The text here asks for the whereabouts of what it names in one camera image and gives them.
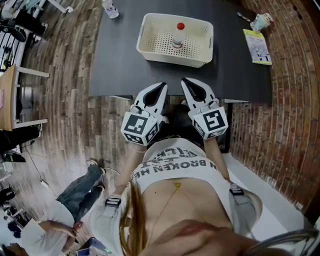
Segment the buckle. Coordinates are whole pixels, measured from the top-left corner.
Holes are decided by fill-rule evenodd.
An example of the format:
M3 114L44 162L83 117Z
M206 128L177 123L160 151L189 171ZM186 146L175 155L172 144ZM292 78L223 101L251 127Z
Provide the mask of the buckle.
M234 196L244 196L245 194L242 188L238 187L236 184L232 184L229 191Z
M109 206L109 207L114 207L114 208L118 208L119 205L121 204L121 199L120 198L108 198L106 201L105 201L105 204L104 206Z

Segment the brick wall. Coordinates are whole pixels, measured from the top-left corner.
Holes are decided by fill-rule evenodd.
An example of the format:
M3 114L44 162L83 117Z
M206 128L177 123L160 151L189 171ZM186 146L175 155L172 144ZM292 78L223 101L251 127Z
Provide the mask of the brick wall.
M231 153L305 213L320 184L320 37L302 0L242 3L274 19L273 105L233 105Z

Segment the blonde hair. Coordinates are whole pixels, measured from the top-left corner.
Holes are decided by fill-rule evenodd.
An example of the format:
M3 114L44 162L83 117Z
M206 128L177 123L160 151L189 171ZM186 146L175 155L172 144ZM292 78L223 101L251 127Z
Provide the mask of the blonde hair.
M130 181L126 206L120 219L120 242L124 255L138 256L147 244L146 216L143 197L138 185ZM129 236L126 239L125 227L129 225Z

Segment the white crop top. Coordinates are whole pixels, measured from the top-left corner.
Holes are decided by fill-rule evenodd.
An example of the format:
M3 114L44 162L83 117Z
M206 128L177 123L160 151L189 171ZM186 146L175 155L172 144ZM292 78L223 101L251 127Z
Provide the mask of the white crop top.
M156 142L131 175L141 193L155 182L175 178L195 178L208 182L217 193L236 233L246 235L256 222L256 207L250 198L243 195L236 185L231 187L216 165L206 158L205 152L186 139L169 138ZM111 195L105 206L93 210L90 217L95 238L117 256L124 255L120 243L120 219L126 207L128 191L129 187L122 196ZM250 223L242 216L249 217Z

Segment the torso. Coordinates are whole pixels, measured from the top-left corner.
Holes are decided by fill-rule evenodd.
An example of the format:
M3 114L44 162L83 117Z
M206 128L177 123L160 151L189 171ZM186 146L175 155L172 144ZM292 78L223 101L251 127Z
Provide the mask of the torso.
M151 184L142 194L148 242L182 220L199 220L232 229L213 187L197 178L173 178Z

